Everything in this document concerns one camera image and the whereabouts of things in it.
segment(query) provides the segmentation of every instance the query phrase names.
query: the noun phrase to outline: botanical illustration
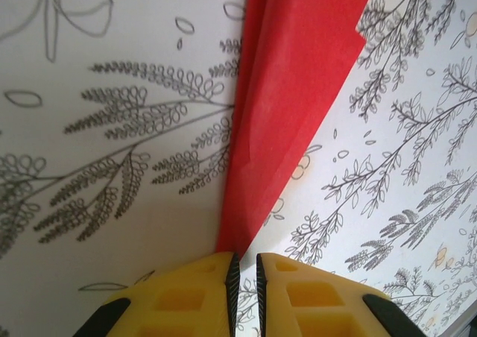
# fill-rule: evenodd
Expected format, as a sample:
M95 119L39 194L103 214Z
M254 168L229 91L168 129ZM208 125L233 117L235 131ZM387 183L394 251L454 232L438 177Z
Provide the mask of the botanical illustration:
M154 274L153 271L149 271L148 273L142 275L138 278L132 285L136 285L137 283L141 283L146 281ZM123 283L111 283L111 282L103 282L103 283L90 283L85 286L81 286L78 291L117 291L117 290L124 290L127 289L129 285L125 285Z
M456 47L461 40L464 40L465 46L470 48L472 46L473 39L477 34L477 11L470 14L469 18L467 19L465 11L461 10L460 18L462 22L466 22L465 29L457 34L454 42L450 46L451 50Z
M400 0L395 7L370 1L358 24L367 42L357 61L369 78L350 96L351 113L367 122L377 112L384 94L404 82L408 60L419 57L427 37L437 43L446 33L455 8L456 0Z
M422 159L436 145L446 145L446 157L436 158L441 159L443 165L450 164L461 147L466 142L471 142L468 137L477 119L476 75L476 65L473 64L472 58L464 58L460 63L450 64L444 69L442 94L438 98L426 100L437 102L433 107L420 103L421 93L404 101L395 101L391 106L389 121L396 125L397 140L402 137L402 141L393 151L382 152L379 158L368 155L361 162L354 160L353 165L345 169L341 178L334 176L332 181L322 188L327 192L325 199L334 200L337 207L324 218L320 217L318 212L307 215L305 223L291 233L292 246L285 250L288 256L311 265L316 264L331 235L337 233L342 226L342 210L345 207L358 209L359 204L364 202L362 208L359 208L361 214L371 217L385 201L392 177L400 176L407 186L418 182ZM440 137L448 131L454 132L454 136L445 142ZM412 155L403 154L408 146L412 147ZM469 174L463 180L450 178L453 182L452 188L446 189L446 194L455 194L453 197L457 197L458 203L441 212L441 216L450 216L453 212L451 210L457 209L457 205L461 203L460 199L465 198L469 190L474 190L473 187L470 188L474 177ZM463 186L460 189L453 186L461 183ZM445 189L445 184L439 183L438 187L429 191L432 197L440 192L439 189ZM449 196L445 198L445 203L452 203ZM428 206L433 199L427 198L423 204ZM435 215L428 216L425 218L426 223L421 224L426 227L430 224L432 227L438 219ZM417 235L419 236L409 242L418 242L422 234Z
M389 257L397 242L401 248L415 249L440 221L459 219L455 212L462 207L467 207L464 213L469 209L471 205L468 204L473 202L469 198L474 196L476 187L477 171L449 171L445 180L432 184L424 192L424 198L415 210L403 210L401 214L391 216L378 239L362 244L364 249L345 261L349 264L348 269L374 269Z
M411 271L400 268L394 275L395 280L384 284L382 290L391 296L406 315L428 335L437 335L438 331L458 317L461 308L475 300L477 291L477 227L472 232L463 231L467 238L467 251L461 257L449 258L442 249L437 257L442 260L443 268L433 279L421 267Z
M15 20L6 20L0 26L0 43L20 34L41 17L45 55L52 63L57 56L61 22L89 37L103 37L109 29L114 5L113 0L82 0L82 4L78 0L0 0L0 3L5 4L5 12L9 11L9 5L17 7Z
M256 281L245 279L238 291L237 330L243 331L244 325L256 319L259 299L256 292Z
M148 86L171 90L177 99L149 101L145 86L86 89L81 98L101 109L67 125L64 133L102 130L106 139L124 142L121 148L55 176L42 174L47 165L44 157L0 157L0 258L34 219L34 230L42 234L40 243L79 227L82 231L76 239L88 239L112 216L121 218L130 209L150 166L157 173L152 184L185 181L180 194L204 187L227 167L233 105L215 100L224 89L222 82L181 68L146 63L98 63L90 70L129 75ZM213 117L217 122L190 142L189 149L162 160L158 157L156 163L141 150L152 139ZM50 200L54 210L41 217L42 207L35 196L53 186L57 187ZM96 192L93 196L86 194L92 191Z

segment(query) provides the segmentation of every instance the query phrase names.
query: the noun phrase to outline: red tissue paper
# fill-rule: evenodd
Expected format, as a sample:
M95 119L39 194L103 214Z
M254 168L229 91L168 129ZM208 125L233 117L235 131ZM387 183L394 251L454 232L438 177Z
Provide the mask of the red tissue paper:
M247 0L217 251L243 256L336 98L367 0Z

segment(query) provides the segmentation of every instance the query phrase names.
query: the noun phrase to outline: black ink sketch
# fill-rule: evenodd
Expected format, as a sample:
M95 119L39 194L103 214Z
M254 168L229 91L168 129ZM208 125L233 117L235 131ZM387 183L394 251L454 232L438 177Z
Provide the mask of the black ink sketch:
M423 280L420 267L413 271L400 268L394 275L395 281L384 285L384 293L417 325L432 304L443 295L436 292L435 283Z
M237 306L237 330L243 331L244 324L255 319L255 313L258 312L258 295L256 292L256 281L245 279L244 284L238 291Z
M32 202L39 193L63 184L50 200L50 205L56 210L34 226L34 231L45 232L39 242L51 242L84 225L77 236L77 240L82 242L106 224L112 215L120 218L133 204L151 159L149 153L138 151L141 145L233 110L231 104L214 101L224 89L222 82L204 78L198 73L130 62L95 64L90 69L102 74L130 75L169 89L179 98L149 104L146 102L148 91L144 87L87 89L82 92L82 99L104 108L67 125L64 133L110 126L112 128L105 131L108 139L131 139L131 143L58 176L41 174L46 166L43 157L13 154L0 157L0 258L12 248L30 221L39 215L40 205ZM188 113L193 107L209 107L212 112L189 119ZM218 125L222 131L216 133L217 125L214 125L191 144L196 151L205 151L208 147L216 151L208 154L207 158L198 159L204 167L194 171L193 180L180 192L193 192L204 187L225 170L228 162L228 142L225 144L225 141L230 137L230 127L227 128L230 121L222 119ZM162 163L157 163L156 167L159 169ZM172 177L174 180L189 178L190 167L185 162L164 163L161 169L166 172L156 178L155 183L161 183L161 179L162 183L173 181ZM83 197L82 194L92 187L98 189L98 193L92 198Z
M446 0L432 18L431 7L432 0L401 0L394 8L386 8L385 0L371 0L366 6L358 30L367 44L357 63L370 74L350 96L351 113L358 110L367 122L389 86L395 91L404 82L408 57L419 56L426 35L436 31L435 43L440 40L449 27L455 0Z
M0 326L0 337L10 337L8 330Z
M11 89L4 91L3 95L12 104L22 108L38 108L43 105L40 95L32 91Z
M175 22L176 22L177 29L182 31L185 35L193 35L193 33L195 32L194 25L189 20L176 16ZM181 37L177 41L177 50L182 50L182 47L183 47L183 40Z
M263 222L263 226L267 225L267 223L270 221L271 218L275 220L285 220L285 217L279 214L282 211L284 205L285 205L284 200L282 198L278 198L274 207L271 208L270 214L267 215L267 218Z
M222 52L234 55L241 54L241 39L225 39L225 41L221 40L219 45Z
M379 232L380 239L365 242L361 245L364 248L361 252L345 261L349 263L348 269L374 269L389 256L397 239L405 239L401 248L415 249L440 220L445 221L453 216L474 193L477 171L467 179L463 178L463 173L463 170L452 170L447 173L446 180L431 185L424 192L424 199L417 205L416 212L403 210L402 214L391 216L390 224ZM429 212L423 215L422 211L426 209Z
M223 174L229 162L229 145L213 152L204 158L199 158L198 150L211 145L226 143L232 133L231 120L223 117L220 123L208 128L195 142L191 144L191 151L177 153L168 159L164 159L153 166L154 171L161 172L161 175L152 180L152 184L170 183L177 180L193 178L183 188L179 194L194 192L209 183L213 178Z
M211 78L236 78L239 75L240 59L227 60L209 69Z
M461 21L465 21L465 12L461 10ZM465 30L461 31L454 39L454 42L451 44L451 50L459 44L459 42L464 38L464 44L466 47L470 48L470 38L477 34L477 12L472 13L469 16L469 19L466 23Z
M146 281L153 275L155 271L149 271L147 274L142 275L139 279L137 279L133 285ZM125 285L122 283L90 283L85 286L81 286L78 291L88 291L88 292L98 292L98 291L118 291L127 289L129 285Z
M245 19L244 6L233 1L224 2L224 13L230 20L242 21Z
M89 37L103 37L111 23L113 0L95 0L96 3L81 9L69 8L68 0L33 0L33 5L26 5L26 13L11 28L0 29L0 42L19 34L38 16L43 6L43 25L46 57L52 63L56 60L57 40L60 17L71 26Z
M319 151L320 149L322 149L322 147L322 145L310 145L306 149L305 153L303 154L303 157L301 157L297 167L291 174L291 179L299 180L305 174L305 170L310 166L310 162L312 161L310 154Z
M450 318L457 317L462 305L469 301L472 303L473 295L477 291L477 227L468 234L467 251L465 256L456 259L453 266L448 266L454 281L451 286L445 285L447 304L441 324L446 326Z
M384 202L394 171L400 170L404 184L416 184L421 172L421 160L437 144L441 135L451 128L457 133L449 141L446 164L452 162L477 119L477 77L472 77L471 68L472 61L468 59L462 60L460 64L449 65L444 70L444 93L430 110L420 104L420 94L402 103L395 101L392 104L389 119L397 121L397 133L402 131L405 134L402 143L394 151L383 152L378 164L373 163L369 155L361 162L354 160L353 166L345 169L341 181L338 182L338 176L334 176L332 182L322 188L328 191L325 200L334 198L338 206L325 219L318 218L317 213L312 214L314 220L308 220L303 224L305 228L299 227L292 232L293 246L286 251L289 257L300 261L305 259L310 265L316 264L331 234L337 233L343 224L342 209L348 204L355 209L365 199L361 214L371 217L379 204ZM452 97L452 105L444 107L448 97ZM412 155L404 156L403 159L402 152L409 145L412 145Z

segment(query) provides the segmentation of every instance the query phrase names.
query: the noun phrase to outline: rectangular hole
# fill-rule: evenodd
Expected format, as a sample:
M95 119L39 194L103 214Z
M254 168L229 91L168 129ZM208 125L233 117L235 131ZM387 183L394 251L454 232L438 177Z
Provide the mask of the rectangular hole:
M194 328L189 326L143 327L138 337L192 337Z
M205 291L201 289L169 289L157 299L158 311L198 311L202 307Z
M315 281L289 283L286 291L293 307L344 305L336 290L328 283Z
M307 313L297 315L302 337L366 337L363 329L347 313Z

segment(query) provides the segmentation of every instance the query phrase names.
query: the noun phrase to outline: fern drawing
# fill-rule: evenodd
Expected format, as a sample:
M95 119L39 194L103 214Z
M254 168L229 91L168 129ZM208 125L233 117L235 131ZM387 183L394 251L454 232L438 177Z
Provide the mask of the fern drawing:
M364 248L345 261L348 270L364 268L369 271L377 267L391 253L398 239L403 239L401 247L415 249L442 220L452 217L474 193L477 187L477 171L464 178L463 170L452 170L446 179L430 186L424 192L424 199L416 211L403 210L389 218L389 224L381 229L380 239L370 240L361 245Z
M445 0L431 16L436 0L401 0L386 8L385 0L371 0L364 9L358 30L367 44L358 64L369 70L369 79L350 96L350 112L359 112L366 122L376 113L383 94L404 82L408 59L418 57L426 36L435 32L437 43L449 27L456 0Z
M191 178L180 194L194 192L227 167L231 123L224 115L232 111L233 105L215 100L224 90L222 82L181 68L146 63L96 63L90 70L103 75L128 75L169 89L178 98L151 102L148 88L136 85L86 89L81 98L102 108L67 125L64 133L104 130L107 139L124 142L122 147L58 176L42 174L46 166L43 157L0 157L0 258L30 221L40 215L42 208L32 201L34 197L54 186L58 186L50 200L54 210L34 225L34 231L43 234L40 243L52 242L77 229L81 230L76 239L83 242L113 216L121 218L132 207L150 167L151 155L141 151L141 146L167 133L222 117L196 138L191 151L154 165L161 175L153 183ZM181 161L184 157L197 159Z
M460 63L448 65L443 73L443 93L434 100L437 102L434 107L421 104L421 93L392 104L389 120L396 122L397 133L403 136L402 142L393 151L382 152L379 160L371 156L361 161L354 160L341 178L334 176L322 188L327 193L325 200L333 200L337 207L325 217L320 217L318 212L305 217L305 223L291 233L292 245L285 250L289 257L316 264L332 235L344 223L343 208L360 209L361 214L369 218L384 203L393 176L400 174L405 185L415 185L420 178L423 158L437 144L443 144L440 138L444 133L455 132L453 138L444 142L448 144L449 152L445 164L450 164L464 143L470 142L465 139L472 134L477 116L475 65L472 58L463 59ZM409 146L411 154L404 155Z

